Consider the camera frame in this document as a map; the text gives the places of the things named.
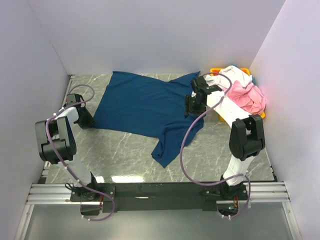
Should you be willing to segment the dark blue t shirt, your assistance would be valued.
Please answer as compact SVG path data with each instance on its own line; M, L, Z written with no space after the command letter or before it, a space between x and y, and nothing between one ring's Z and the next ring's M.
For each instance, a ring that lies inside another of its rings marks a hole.
M190 144L204 126L199 120L184 136L195 116L185 117L185 97L193 91L191 82L199 73L170 81L115 71L94 114L94 128L128 132L157 138L151 156L166 168Z

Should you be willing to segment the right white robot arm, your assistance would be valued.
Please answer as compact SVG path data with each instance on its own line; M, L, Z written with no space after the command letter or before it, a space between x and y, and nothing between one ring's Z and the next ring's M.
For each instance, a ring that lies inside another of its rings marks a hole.
M237 194L237 185L247 180L247 169L253 159L265 148L263 119L259 114L250 114L235 104L228 96L231 90L221 89L218 85L208 85L204 76L192 80L194 95L185 97L185 116L194 115L196 119L188 128L181 144L184 149L186 140L196 123L210 111L218 113L230 127L229 150L231 158L222 175L219 193L230 200Z

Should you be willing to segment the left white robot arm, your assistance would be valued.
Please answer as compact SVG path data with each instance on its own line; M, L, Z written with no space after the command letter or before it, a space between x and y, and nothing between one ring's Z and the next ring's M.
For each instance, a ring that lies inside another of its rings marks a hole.
M82 195L88 201L96 200L100 188L93 174L77 157L76 141L72 126L88 129L95 123L86 108L82 95L66 96L64 106L52 118L35 123L35 134L40 158L62 169L72 180L74 188L83 188Z

